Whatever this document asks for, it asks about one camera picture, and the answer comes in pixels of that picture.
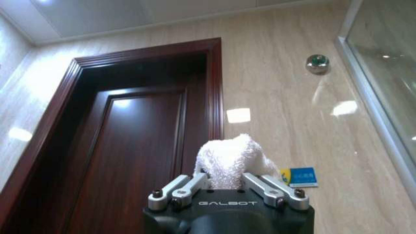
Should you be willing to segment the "silver-barred right gripper left finger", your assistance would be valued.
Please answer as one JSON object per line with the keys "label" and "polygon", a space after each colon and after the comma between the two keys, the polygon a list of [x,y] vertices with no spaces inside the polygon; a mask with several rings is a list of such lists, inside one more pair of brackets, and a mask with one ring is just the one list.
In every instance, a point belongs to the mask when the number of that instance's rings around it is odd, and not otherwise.
{"label": "silver-barred right gripper left finger", "polygon": [[162,189],[152,191],[148,196],[148,209],[164,210],[171,205],[174,210],[182,210],[191,205],[198,191],[207,188],[207,173],[196,173],[192,178],[179,175]]}

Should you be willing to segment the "silver-barred right gripper right finger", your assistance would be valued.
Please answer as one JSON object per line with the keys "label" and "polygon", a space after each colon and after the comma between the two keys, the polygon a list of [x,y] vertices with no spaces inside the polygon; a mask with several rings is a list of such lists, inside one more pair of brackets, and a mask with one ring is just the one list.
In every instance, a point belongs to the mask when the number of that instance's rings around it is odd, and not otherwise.
{"label": "silver-barred right gripper right finger", "polygon": [[303,189],[294,189],[271,175],[243,173],[243,185],[262,198],[266,205],[280,209],[286,204],[295,210],[310,208],[310,196]]}

